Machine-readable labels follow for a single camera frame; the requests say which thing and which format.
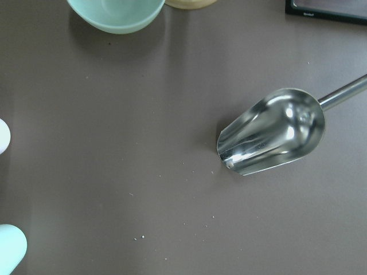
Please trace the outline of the pink cup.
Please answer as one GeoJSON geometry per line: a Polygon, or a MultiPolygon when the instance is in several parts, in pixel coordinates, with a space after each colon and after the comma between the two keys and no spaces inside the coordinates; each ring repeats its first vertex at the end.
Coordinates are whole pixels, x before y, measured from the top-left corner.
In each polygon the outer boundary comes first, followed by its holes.
{"type": "Polygon", "coordinates": [[[6,122],[0,119],[0,154],[3,154],[11,141],[11,132],[6,122]]]}

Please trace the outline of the metal scoop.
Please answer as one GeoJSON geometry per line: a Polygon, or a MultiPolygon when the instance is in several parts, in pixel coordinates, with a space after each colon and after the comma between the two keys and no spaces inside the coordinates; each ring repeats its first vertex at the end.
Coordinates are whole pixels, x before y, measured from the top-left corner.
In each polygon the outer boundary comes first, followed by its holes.
{"type": "Polygon", "coordinates": [[[364,91],[366,76],[321,99],[296,88],[273,91],[220,132],[217,153],[242,176],[294,162],[321,142],[325,111],[364,91]]]}

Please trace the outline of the wooden stand base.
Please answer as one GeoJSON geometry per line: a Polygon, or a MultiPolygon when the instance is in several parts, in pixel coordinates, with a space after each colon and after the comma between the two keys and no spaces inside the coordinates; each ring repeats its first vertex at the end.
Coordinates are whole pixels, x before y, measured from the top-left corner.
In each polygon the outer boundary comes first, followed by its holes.
{"type": "Polygon", "coordinates": [[[176,9],[196,10],[216,3],[217,0],[165,0],[165,4],[176,9]]]}

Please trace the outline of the green bowl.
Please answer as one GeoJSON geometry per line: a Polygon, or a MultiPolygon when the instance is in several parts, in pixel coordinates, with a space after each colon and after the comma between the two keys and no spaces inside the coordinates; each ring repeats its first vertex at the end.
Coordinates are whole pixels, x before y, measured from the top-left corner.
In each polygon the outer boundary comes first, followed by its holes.
{"type": "Polygon", "coordinates": [[[164,1],[78,1],[69,6],[91,26],[111,34],[137,32],[153,22],[164,1]]]}

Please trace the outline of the green cup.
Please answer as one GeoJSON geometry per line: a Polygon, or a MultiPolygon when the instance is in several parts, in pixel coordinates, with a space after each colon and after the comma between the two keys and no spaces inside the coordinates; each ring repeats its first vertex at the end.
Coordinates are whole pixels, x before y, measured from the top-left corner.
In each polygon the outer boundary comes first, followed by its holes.
{"type": "Polygon", "coordinates": [[[16,226],[1,224],[1,274],[11,274],[27,250],[24,233],[16,226]]]}

